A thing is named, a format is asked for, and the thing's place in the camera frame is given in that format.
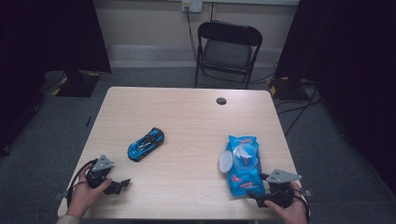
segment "stand base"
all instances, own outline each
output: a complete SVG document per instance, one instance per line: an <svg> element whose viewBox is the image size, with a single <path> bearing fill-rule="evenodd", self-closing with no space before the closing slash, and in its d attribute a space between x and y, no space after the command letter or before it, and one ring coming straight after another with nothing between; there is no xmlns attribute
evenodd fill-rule
<svg viewBox="0 0 396 224"><path fill-rule="evenodd" d="M54 91L54 96L70 96L70 97L91 97L96 83L100 75L95 73L81 72L79 83L71 83L70 77L66 77L59 85L59 89Z"/></svg>
<svg viewBox="0 0 396 224"><path fill-rule="evenodd" d="M300 83L292 83L287 78L268 81L271 95L281 101L308 101L309 97Z"/></svg>

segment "wooden table top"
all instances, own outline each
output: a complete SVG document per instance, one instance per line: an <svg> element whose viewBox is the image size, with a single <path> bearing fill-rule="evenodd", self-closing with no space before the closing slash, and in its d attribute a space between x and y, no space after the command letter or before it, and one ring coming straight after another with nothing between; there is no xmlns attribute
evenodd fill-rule
<svg viewBox="0 0 396 224"><path fill-rule="evenodd" d="M220 97L226 99L225 105L217 103ZM164 132L163 145L141 162L131 161L128 146L153 127ZM115 164L107 177L117 182L131 178L131 184L120 195L101 195L86 217L276 217L254 200L231 195L225 174L219 171L219 156L229 135L257 136L264 173L277 168L296 174L267 91L110 88L75 173L87 161L106 154ZM63 200L58 215L66 210Z"/></svg>

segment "wet wipes package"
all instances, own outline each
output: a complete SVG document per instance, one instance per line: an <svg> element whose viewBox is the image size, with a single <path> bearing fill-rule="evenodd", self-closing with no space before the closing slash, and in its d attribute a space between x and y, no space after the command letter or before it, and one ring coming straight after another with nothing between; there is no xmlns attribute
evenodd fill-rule
<svg viewBox="0 0 396 224"><path fill-rule="evenodd" d="M230 142L221 155L219 168L227 175L233 196L247 196L247 190L264 194L259 144L255 136L229 136Z"/></svg>

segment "toy car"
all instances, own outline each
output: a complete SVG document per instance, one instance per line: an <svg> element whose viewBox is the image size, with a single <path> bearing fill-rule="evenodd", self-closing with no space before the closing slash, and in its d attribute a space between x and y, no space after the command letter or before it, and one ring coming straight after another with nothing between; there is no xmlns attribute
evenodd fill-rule
<svg viewBox="0 0 396 224"><path fill-rule="evenodd" d="M128 147L128 157L132 161L141 161L155 148L163 144L165 135L159 128L152 128L144 137Z"/></svg>

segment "chair seat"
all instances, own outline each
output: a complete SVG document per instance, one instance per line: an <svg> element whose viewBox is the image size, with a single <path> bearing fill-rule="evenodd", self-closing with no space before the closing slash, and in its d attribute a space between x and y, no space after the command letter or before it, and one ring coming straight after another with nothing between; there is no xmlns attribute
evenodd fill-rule
<svg viewBox="0 0 396 224"><path fill-rule="evenodd" d="M208 40L201 63L247 71L251 59L251 46Z"/></svg>

